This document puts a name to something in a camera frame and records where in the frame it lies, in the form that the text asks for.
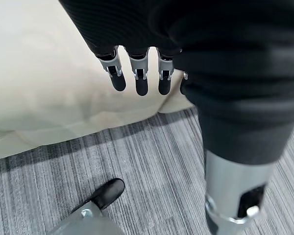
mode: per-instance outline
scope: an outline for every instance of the gray leg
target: gray leg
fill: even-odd
[[[100,209],[88,202],[61,221],[49,235],[124,235],[109,218],[103,217]]]
[[[91,197],[61,221],[49,235],[124,235],[101,210],[113,203],[125,188],[121,179],[113,179],[98,188]]]

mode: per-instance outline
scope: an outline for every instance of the metal bracket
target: metal bracket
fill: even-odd
[[[183,79],[184,79],[184,80],[188,80],[188,73],[183,72]]]
[[[174,71],[173,61],[172,60],[163,60],[160,57],[160,53],[158,51],[158,71],[159,71],[159,79],[163,80],[163,71],[169,71],[168,81],[171,80],[172,74]]]
[[[129,60],[131,62],[132,71],[134,73],[135,79],[139,79],[138,70],[143,70],[143,80],[146,80],[148,72],[148,51],[143,59],[138,60],[129,57]]]
[[[120,63],[120,57],[118,54],[118,48],[115,48],[115,52],[116,52],[116,56],[112,59],[112,60],[102,60],[99,59],[99,61],[101,62],[103,69],[109,73],[110,77],[113,77],[113,75],[111,74],[109,67],[115,67],[115,70],[117,72],[117,75],[120,77],[122,75],[122,67],[121,67],[121,63]]]

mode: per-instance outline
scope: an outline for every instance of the striped carpet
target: striped carpet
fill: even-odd
[[[126,190],[105,214],[126,234],[209,234],[200,129],[186,110],[1,159],[0,235],[46,234],[114,177]],[[294,134],[242,234],[294,235]]]

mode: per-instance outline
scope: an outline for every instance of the black foot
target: black foot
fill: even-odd
[[[123,180],[115,178],[100,186],[96,191],[81,205],[76,207],[72,212],[92,201],[100,210],[106,209],[110,204],[117,200],[125,189]]]

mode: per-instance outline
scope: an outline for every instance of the black fingertip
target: black fingertip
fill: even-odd
[[[121,74],[121,76],[117,76],[116,74],[114,74],[111,78],[111,82],[113,87],[119,92],[124,91],[124,89],[126,88],[126,82],[123,73]]]
[[[136,82],[136,92],[137,92],[137,94],[139,94],[140,96],[146,95],[147,92],[148,92],[147,79],[145,79],[145,80],[138,79],[138,80],[135,80],[135,82]]]
[[[180,85],[180,92],[181,92],[181,94],[183,94],[183,95],[185,95],[184,93],[183,93],[183,87],[184,87],[184,85],[187,83],[187,80],[185,80],[184,78],[182,78],[182,81],[181,81],[181,85]]]
[[[170,88],[171,88],[171,80],[167,80],[167,79],[160,80],[159,79],[158,90],[159,90],[160,94],[167,95],[170,92]]]

